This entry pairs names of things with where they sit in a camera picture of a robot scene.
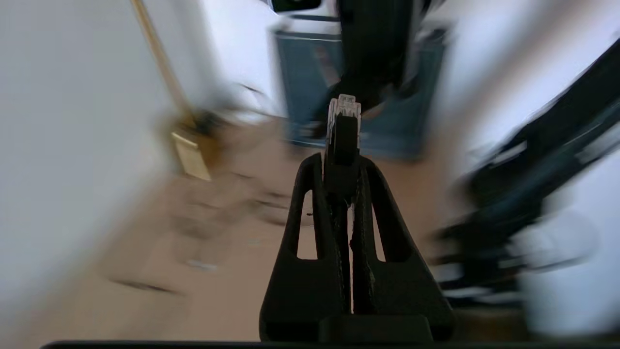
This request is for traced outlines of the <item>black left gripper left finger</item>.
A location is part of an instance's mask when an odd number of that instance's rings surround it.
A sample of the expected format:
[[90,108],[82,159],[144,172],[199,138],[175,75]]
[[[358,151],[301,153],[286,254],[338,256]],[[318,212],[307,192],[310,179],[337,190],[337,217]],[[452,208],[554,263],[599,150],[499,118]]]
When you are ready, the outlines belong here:
[[[324,319],[350,311],[350,291],[322,169],[322,157],[316,153],[297,170],[285,230],[259,314],[263,341],[317,341]],[[297,256],[304,198],[309,191],[317,250],[314,260]]]

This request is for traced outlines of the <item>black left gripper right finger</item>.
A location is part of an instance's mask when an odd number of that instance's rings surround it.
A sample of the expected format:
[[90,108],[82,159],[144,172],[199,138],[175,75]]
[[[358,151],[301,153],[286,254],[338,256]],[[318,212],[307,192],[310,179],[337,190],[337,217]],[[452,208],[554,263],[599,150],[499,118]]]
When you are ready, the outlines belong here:
[[354,200],[352,313],[320,322],[322,341],[448,341],[451,306],[378,166],[362,158]]

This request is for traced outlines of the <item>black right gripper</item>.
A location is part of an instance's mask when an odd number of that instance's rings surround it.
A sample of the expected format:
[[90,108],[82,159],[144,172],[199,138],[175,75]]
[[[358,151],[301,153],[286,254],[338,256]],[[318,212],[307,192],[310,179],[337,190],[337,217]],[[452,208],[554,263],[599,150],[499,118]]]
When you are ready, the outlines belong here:
[[427,0],[339,0],[344,69],[315,112],[315,135],[327,133],[328,106],[341,94],[361,104],[363,117],[380,113],[388,96],[410,94],[417,73],[416,35]]

